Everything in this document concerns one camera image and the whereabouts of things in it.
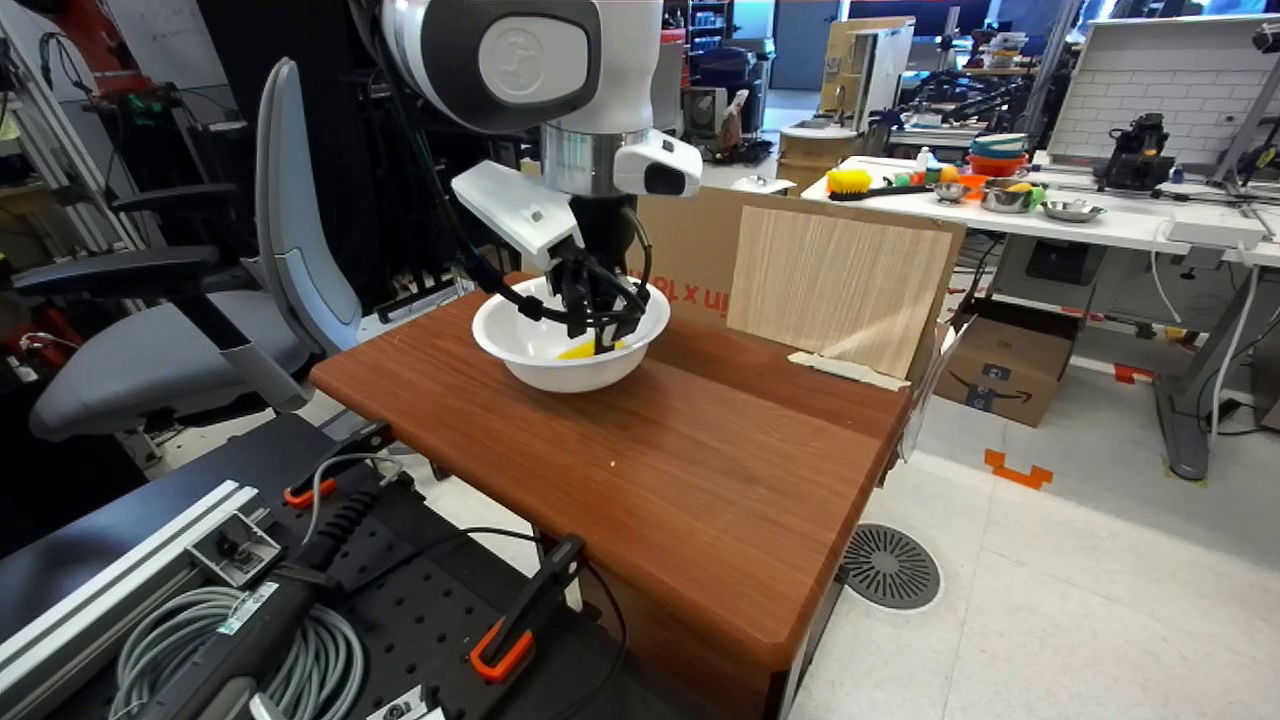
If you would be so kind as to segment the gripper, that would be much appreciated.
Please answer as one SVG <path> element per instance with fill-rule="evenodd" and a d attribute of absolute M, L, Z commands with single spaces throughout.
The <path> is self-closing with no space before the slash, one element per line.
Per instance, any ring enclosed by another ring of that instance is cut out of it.
<path fill-rule="evenodd" d="M 639 281 L 617 270 L 627 266 L 628 251 L 636 240 L 631 219 L 636 209 L 635 195 L 571 199 L 584 246 L 599 261 L 591 264 L 593 300 L 588 278 L 590 256 L 585 250 L 556 246 L 550 251 L 547 283 L 562 306 L 558 323 L 571 340 L 576 340 L 588 332 L 591 315 L 595 355 L 614 351 L 622 338 L 635 332 L 652 297 L 648 288 L 652 263 L 643 264 Z"/>

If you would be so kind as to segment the white bowl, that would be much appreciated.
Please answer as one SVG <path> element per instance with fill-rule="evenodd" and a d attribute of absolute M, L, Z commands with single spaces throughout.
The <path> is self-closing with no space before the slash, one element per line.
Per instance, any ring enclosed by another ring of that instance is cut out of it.
<path fill-rule="evenodd" d="M 562 351 L 593 340 L 593 329 L 571 340 L 562 324 L 531 320 L 499 296 L 492 296 L 476 310 L 471 332 L 486 354 L 503 361 L 526 386 L 562 395 L 603 389 L 637 369 L 648 347 L 669 323 L 669 301 L 655 286 L 648 288 L 652 293 L 648 309 L 635 332 L 622 338 L 625 347 L 596 357 L 558 361 Z"/>

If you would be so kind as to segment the metal bowl with fruit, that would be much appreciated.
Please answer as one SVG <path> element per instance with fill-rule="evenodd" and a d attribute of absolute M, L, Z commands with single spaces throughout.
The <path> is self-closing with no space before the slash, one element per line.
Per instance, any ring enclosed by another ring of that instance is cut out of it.
<path fill-rule="evenodd" d="M 1042 184 L 1018 178 L 989 178 L 982 187 L 980 206 L 1000 214 L 1025 214 L 1043 200 Z"/>

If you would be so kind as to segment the large cardboard box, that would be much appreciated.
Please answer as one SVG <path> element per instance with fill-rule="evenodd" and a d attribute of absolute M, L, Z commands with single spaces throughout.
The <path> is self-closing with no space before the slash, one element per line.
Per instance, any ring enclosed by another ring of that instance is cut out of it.
<path fill-rule="evenodd" d="M 690 199 L 640 200 L 639 217 L 653 246 L 652 282 L 669 300 L 676 316 L 730 328 L 727 313 L 741 210 L 753 202 L 776 202 L 783 199 L 799 197 L 704 188 Z M 868 202 L 828 204 L 883 211 Z M 940 319 L 948 282 L 937 318 L 922 340 L 913 373 L 906 380 L 922 377 L 937 354 L 936 346 L 942 333 Z"/>

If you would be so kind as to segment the light wood panel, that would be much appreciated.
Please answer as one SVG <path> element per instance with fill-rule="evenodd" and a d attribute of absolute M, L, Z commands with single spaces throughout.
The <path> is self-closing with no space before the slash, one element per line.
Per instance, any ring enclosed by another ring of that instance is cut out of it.
<path fill-rule="evenodd" d="M 731 329 L 905 380 L 964 228 L 783 199 L 742 208 Z"/>

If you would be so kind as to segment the yellow brush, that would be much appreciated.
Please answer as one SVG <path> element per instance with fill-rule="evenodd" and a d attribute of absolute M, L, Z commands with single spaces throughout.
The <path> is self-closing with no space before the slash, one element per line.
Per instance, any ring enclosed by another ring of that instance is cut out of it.
<path fill-rule="evenodd" d="M 840 170 L 832 169 L 826 173 L 827 199 L 833 202 L 858 202 L 867 199 L 904 196 L 913 193 L 929 193 L 933 191 L 928 184 L 895 184 L 874 186 L 872 176 L 860 169 Z"/>

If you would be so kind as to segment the black and orange clamp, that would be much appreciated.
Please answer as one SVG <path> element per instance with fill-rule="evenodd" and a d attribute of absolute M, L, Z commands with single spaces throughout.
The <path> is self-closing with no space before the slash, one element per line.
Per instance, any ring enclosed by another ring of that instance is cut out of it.
<path fill-rule="evenodd" d="M 520 669 L 532 659 L 538 637 L 544 625 L 566 605 L 564 593 L 581 571 L 585 539 L 576 534 L 562 537 L 552 548 L 532 536 L 541 550 L 538 570 L 522 585 L 515 602 L 489 628 L 486 634 L 470 650 L 471 669 L 490 685 L 515 679 Z"/>
<path fill-rule="evenodd" d="M 358 464 L 389 462 L 388 447 L 394 436 L 384 421 L 366 421 L 360 427 L 339 428 L 337 421 L 323 428 L 333 439 L 333 446 L 323 455 L 316 466 L 306 471 L 302 479 L 283 491 L 283 505 L 296 511 L 310 510 L 317 498 L 324 498 L 337 489 L 342 473 Z"/>

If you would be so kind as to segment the round floor vent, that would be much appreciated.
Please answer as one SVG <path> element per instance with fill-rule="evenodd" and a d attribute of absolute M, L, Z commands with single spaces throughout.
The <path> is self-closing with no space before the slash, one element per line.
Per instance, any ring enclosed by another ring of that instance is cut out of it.
<path fill-rule="evenodd" d="M 856 527 L 836 578 L 874 606 L 893 611 L 924 609 L 942 587 L 940 566 L 920 542 L 877 523 Z"/>

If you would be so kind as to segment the small cardboard box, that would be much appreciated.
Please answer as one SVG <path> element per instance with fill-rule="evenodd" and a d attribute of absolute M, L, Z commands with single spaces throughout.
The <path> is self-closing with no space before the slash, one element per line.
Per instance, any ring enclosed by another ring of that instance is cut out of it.
<path fill-rule="evenodd" d="M 1082 319 L 997 299 L 965 302 L 957 319 L 963 328 L 934 395 L 1037 428 L 1057 393 Z"/>

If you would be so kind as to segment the stack of coloured bowls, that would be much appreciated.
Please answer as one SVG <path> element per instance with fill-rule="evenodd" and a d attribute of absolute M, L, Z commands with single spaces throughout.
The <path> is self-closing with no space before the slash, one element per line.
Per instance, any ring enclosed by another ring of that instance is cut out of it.
<path fill-rule="evenodd" d="M 1012 177 L 1030 164 L 1025 133 L 979 135 L 969 147 L 966 164 L 973 174 Z"/>

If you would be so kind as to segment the grey office chair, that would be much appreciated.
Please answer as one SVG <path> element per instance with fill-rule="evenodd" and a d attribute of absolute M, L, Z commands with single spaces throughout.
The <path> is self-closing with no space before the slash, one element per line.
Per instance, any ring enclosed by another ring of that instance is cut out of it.
<path fill-rule="evenodd" d="M 358 343 L 364 311 L 325 237 L 300 68 L 289 58 L 262 88 L 255 172 L 257 252 L 244 264 L 256 290 L 207 291 L 218 251 L 202 245 L 81 258 L 12 279 L 23 297 L 148 302 L 88 338 L 56 373 L 31 411 L 35 436 L 291 413 L 310 400 L 310 368 Z"/>

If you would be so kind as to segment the orange floor marker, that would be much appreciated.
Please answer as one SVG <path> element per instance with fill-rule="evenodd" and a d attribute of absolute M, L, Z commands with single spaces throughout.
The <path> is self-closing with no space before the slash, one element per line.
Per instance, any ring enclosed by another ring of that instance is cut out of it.
<path fill-rule="evenodd" d="M 1005 452 L 987 448 L 983 456 L 984 465 L 993 477 L 1027 487 L 1029 489 L 1043 489 L 1053 483 L 1053 473 L 1039 465 L 1032 465 L 1025 471 L 1010 468 Z"/>

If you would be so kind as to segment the white desk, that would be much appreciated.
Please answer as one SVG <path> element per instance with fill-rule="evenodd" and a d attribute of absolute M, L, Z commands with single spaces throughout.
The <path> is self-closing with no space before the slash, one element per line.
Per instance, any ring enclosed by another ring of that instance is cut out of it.
<path fill-rule="evenodd" d="M 1083 199 L 1108 211 L 1071 224 L 1048 219 L 1041 206 L 1000 214 L 977 199 L 945 204 L 929 193 L 865 202 L 1001 238 L 993 288 L 1004 296 L 1203 334 L 1187 369 L 1155 377 L 1167 465 L 1181 479 L 1203 480 L 1211 448 L 1226 434 L 1228 379 L 1263 342 L 1280 341 L 1280 206 L 1207 188 L 1193 188 L 1185 201 L 1088 193 L 1079 177 L 1062 172 L 1034 173 L 1030 182 L 1044 186 L 1046 200 Z M 1170 242 L 1175 219 L 1257 223 L 1268 238 L 1253 251 Z"/>

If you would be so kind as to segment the black machine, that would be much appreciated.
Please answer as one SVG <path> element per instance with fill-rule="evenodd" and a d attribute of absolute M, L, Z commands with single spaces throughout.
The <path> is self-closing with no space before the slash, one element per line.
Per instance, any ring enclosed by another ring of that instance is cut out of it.
<path fill-rule="evenodd" d="M 1112 128 L 1108 137 L 1114 141 L 1111 156 L 1093 170 L 1098 191 L 1147 192 L 1169 179 L 1176 160 L 1165 154 L 1170 133 L 1162 113 L 1140 114 L 1129 127 Z"/>

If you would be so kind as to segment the white brick pattern panel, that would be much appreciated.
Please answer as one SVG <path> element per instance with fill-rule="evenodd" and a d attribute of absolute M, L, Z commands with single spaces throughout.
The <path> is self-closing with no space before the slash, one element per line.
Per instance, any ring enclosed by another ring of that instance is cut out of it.
<path fill-rule="evenodd" d="M 1280 61 L 1254 33 L 1280 14 L 1192 15 L 1098 20 L 1087 36 L 1047 151 L 1055 161 L 1105 161 L 1112 131 L 1160 113 L 1165 152 L 1189 172 L 1208 174 Z"/>

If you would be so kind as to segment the white power strip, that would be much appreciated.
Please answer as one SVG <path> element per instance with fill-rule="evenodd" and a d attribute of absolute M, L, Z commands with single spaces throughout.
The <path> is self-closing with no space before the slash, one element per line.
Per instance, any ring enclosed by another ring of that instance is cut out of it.
<path fill-rule="evenodd" d="M 1208 223 L 1175 219 L 1165 238 L 1170 242 L 1253 251 L 1268 238 L 1268 233 L 1257 223 Z"/>

